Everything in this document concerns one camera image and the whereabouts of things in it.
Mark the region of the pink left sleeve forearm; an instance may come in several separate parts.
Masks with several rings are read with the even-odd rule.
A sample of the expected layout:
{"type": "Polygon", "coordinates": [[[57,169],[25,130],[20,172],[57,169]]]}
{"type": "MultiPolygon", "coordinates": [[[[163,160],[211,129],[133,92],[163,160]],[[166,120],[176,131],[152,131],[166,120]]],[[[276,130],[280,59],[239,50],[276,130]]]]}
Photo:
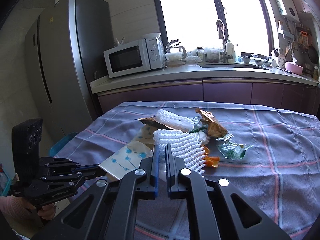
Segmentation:
{"type": "Polygon", "coordinates": [[[24,230],[31,232],[37,230],[37,223],[33,214],[34,210],[36,210],[36,207],[24,198],[1,196],[1,212],[22,225],[24,230]]]}

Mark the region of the person left hand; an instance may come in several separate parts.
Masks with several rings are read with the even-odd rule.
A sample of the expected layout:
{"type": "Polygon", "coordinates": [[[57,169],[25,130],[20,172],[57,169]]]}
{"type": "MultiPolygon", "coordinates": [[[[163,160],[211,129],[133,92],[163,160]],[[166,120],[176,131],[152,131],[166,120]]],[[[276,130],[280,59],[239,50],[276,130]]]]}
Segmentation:
{"type": "Polygon", "coordinates": [[[49,204],[46,206],[43,206],[39,209],[37,209],[35,206],[33,206],[31,203],[29,203],[27,200],[24,201],[24,207],[29,210],[36,210],[37,215],[41,217],[44,220],[52,220],[56,214],[56,204],[49,204]]]}

